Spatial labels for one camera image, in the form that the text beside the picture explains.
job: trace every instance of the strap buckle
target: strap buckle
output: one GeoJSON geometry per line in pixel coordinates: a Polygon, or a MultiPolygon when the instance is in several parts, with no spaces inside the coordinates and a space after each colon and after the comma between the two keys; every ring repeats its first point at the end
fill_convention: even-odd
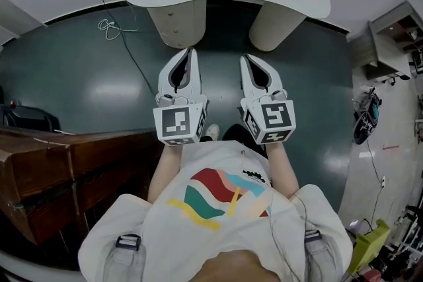
{"type": "Polygon", "coordinates": [[[304,238],[305,243],[313,242],[313,241],[317,241],[317,240],[321,240],[321,239],[322,239],[322,235],[318,230],[306,230],[305,231],[305,238],[304,238]]]}
{"type": "Polygon", "coordinates": [[[139,250],[139,245],[141,244],[141,237],[137,234],[126,234],[121,235],[116,240],[116,247],[123,249],[139,250]]]}

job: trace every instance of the white t-shirt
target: white t-shirt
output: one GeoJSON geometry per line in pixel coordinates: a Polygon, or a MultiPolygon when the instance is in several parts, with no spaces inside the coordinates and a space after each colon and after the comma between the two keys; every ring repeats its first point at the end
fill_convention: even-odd
{"type": "Polygon", "coordinates": [[[282,281],[292,280],[290,268],[304,281],[305,220],[307,230],[316,229],[324,238],[307,245],[323,274],[315,281],[339,281],[352,255],[350,239],[318,187],[302,187],[288,200],[271,187],[267,159],[236,141],[185,145],[180,173],[149,209],[145,203],[119,203],[81,247],[81,271],[90,282],[98,270],[94,261],[101,242],[135,224],[126,221],[125,208],[128,220],[137,208],[143,218],[137,230],[146,253],[143,282],[187,282],[206,260],[233,250],[254,252],[282,281]]]}

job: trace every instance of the wire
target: wire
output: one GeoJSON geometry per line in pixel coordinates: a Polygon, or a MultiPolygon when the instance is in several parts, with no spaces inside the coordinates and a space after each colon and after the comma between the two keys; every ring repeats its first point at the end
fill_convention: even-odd
{"type": "MultiPolygon", "coordinates": [[[[126,2],[126,3],[130,6],[131,11],[134,14],[134,23],[136,23],[137,22],[137,14],[135,13],[134,8],[132,7],[132,5],[129,2],[126,2]]],[[[103,19],[102,21],[100,21],[98,23],[97,27],[98,27],[98,29],[100,31],[104,31],[104,30],[106,31],[106,39],[107,40],[114,40],[114,39],[116,39],[117,37],[119,37],[119,35],[122,32],[138,32],[138,30],[139,30],[139,25],[138,25],[138,27],[135,30],[124,30],[123,28],[119,28],[119,27],[115,26],[114,25],[114,21],[109,22],[107,19],[103,19]],[[108,29],[109,28],[112,28],[114,30],[118,30],[119,33],[117,33],[117,35],[115,35],[113,38],[109,38],[109,36],[108,36],[108,29]]]]}
{"type": "MultiPolygon", "coordinates": [[[[381,179],[379,178],[379,175],[378,175],[377,170],[376,170],[375,162],[374,162],[374,160],[373,160],[373,154],[372,154],[371,149],[370,149],[369,139],[366,139],[366,141],[367,141],[367,147],[368,147],[368,149],[369,149],[369,153],[370,153],[370,157],[371,157],[371,163],[372,163],[372,165],[373,165],[373,169],[375,170],[375,174],[376,174],[377,181],[378,181],[380,184],[382,184],[382,181],[381,181],[381,179]]],[[[370,223],[369,223],[369,226],[370,226],[370,229],[371,229],[371,230],[373,230],[373,229],[372,229],[372,227],[371,227],[371,225],[373,224],[373,219],[374,219],[374,217],[375,217],[375,212],[376,212],[377,202],[379,201],[379,196],[381,195],[382,189],[383,189],[383,186],[381,186],[381,189],[379,190],[379,193],[377,194],[375,207],[373,208],[373,213],[371,214],[371,221],[370,221],[370,223]]]]}
{"type": "MultiPolygon", "coordinates": [[[[118,27],[119,31],[120,31],[120,32],[125,32],[124,30],[121,30],[121,29],[120,29],[120,26],[119,26],[119,24],[118,24],[118,21],[117,21],[117,20],[116,20],[116,19],[112,16],[112,13],[110,13],[110,12],[109,12],[109,10],[107,9],[107,5],[106,5],[106,3],[104,2],[104,0],[101,0],[101,1],[103,2],[104,9],[105,9],[105,10],[106,10],[106,12],[108,13],[108,15],[110,15],[110,17],[113,19],[113,21],[114,21],[114,23],[116,24],[116,26],[118,27]]],[[[139,67],[139,65],[137,64],[137,62],[135,61],[134,57],[132,56],[132,53],[131,53],[130,49],[128,48],[128,45],[126,44],[125,34],[119,34],[119,35],[122,37],[122,39],[123,39],[123,41],[124,41],[125,48],[126,48],[126,50],[128,51],[128,54],[130,55],[130,57],[131,57],[132,61],[134,62],[135,66],[138,68],[138,71],[142,74],[142,76],[143,76],[143,78],[144,78],[145,82],[147,83],[147,86],[148,86],[148,88],[149,88],[149,90],[150,90],[151,94],[155,97],[155,96],[156,96],[156,94],[155,94],[155,92],[154,92],[153,88],[151,87],[150,83],[148,82],[147,78],[145,77],[144,72],[143,72],[143,71],[142,71],[142,69],[139,67]]]]}
{"type": "Polygon", "coordinates": [[[368,223],[368,225],[369,225],[369,227],[370,227],[370,229],[373,231],[373,228],[371,227],[371,223],[369,222],[369,220],[367,220],[367,219],[363,219],[363,221],[367,222],[367,223],[368,223]]]}
{"type": "Polygon", "coordinates": [[[107,40],[114,40],[114,39],[116,39],[117,37],[119,37],[119,35],[122,32],[137,32],[139,30],[139,26],[137,27],[136,30],[124,30],[122,28],[119,28],[119,27],[115,26],[113,21],[112,22],[109,22],[107,19],[103,19],[102,21],[100,21],[98,23],[97,27],[98,27],[98,29],[100,31],[104,31],[104,30],[106,31],[106,39],[107,40]],[[113,38],[109,38],[108,37],[108,29],[109,28],[113,28],[113,29],[119,31],[119,33],[117,33],[117,35],[115,35],[113,38]]]}
{"type": "Polygon", "coordinates": [[[373,219],[374,219],[374,217],[375,217],[375,212],[376,212],[377,202],[379,201],[379,196],[381,195],[382,190],[383,190],[383,187],[381,187],[381,190],[379,190],[379,194],[377,194],[375,207],[373,208],[373,214],[371,215],[371,221],[370,221],[370,224],[371,224],[371,225],[373,224],[373,219]]]}
{"type": "Polygon", "coordinates": [[[379,181],[379,183],[382,184],[382,181],[381,181],[381,179],[379,179],[379,175],[378,175],[377,170],[376,170],[375,162],[373,161],[373,154],[371,153],[371,150],[370,150],[369,139],[366,139],[366,141],[367,141],[367,147],[368,147],[369,152],[370,152],[371,163],[373,165],[373,168],[375,170],[375,174],[376,174],[376,177],[377,177],[377,181],[379,181]]]}

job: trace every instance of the white sneaker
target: white sneaker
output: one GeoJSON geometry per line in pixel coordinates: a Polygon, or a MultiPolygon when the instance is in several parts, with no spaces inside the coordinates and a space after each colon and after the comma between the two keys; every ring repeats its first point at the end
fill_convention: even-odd
{"type": "Polygon", "coordinates": [[[217,141],[220,134],[220,128],[215,123],[210,125],[209,128],[206,130],[206,137],[211,137],[213,141],[217,141]]]}

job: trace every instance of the gray floor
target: gray floor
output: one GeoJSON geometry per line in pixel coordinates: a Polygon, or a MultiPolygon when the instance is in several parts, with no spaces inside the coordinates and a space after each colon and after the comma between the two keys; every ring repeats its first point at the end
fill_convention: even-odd
{"type": "MultiPolygon", "coordinates": [[[[248,30],[256,9],[208,5],[206,35],[195,46],[203,93],[210,100],[206,124],[225,131],[240,123],[239,57],[264,58],[281,76],[294,100],[297,130],[286,143],[301,185],[317,184],[338,210],[346,183],[352,131],[352,74],[345,36],[302,23],[276,50],[257,51],[248,30]]],[[[112,10],[122,28],[132,29],[129,8],[112,10]]],[[[153,88],[161,68],[177,51],[160,39],[147,11],[136,9],[139,32],[128,45],[153,88]]],[[[0,85],[6,100],[17,99],[57,116],[75,133],[153,127],[153,95],[124,49],[106,41],[99,11],[39,28],[5,46],[0,85]]]]}
{"type": "MultiPolygon", "coordinates": [[[[395,221],[405,206],[419,202],[423,187],[423,143],[417,144],[414,119],[418,117],[417,94],[422,92],[416,90],[415,82],[415,79],[398,79],[395,86],[388,82],[375,84],[365,78],[362,69],[353,70],[354,98],[360,101],[363,92],[376,87],[382,105],[377,127],[367,139],[369,145],[365,142],[352,147],[348,179],[339,210],[339,217],[346,227],[365,218],[371,221],[373,216],[373,226],[376,226],[376,220],[383,219],[394,237],[395,221]],[[371,156],[378,177],[386,178],[382,191],[371,156]]],[[[364,225],[363,231],[367,230],[368,226],[364,225]]]]}

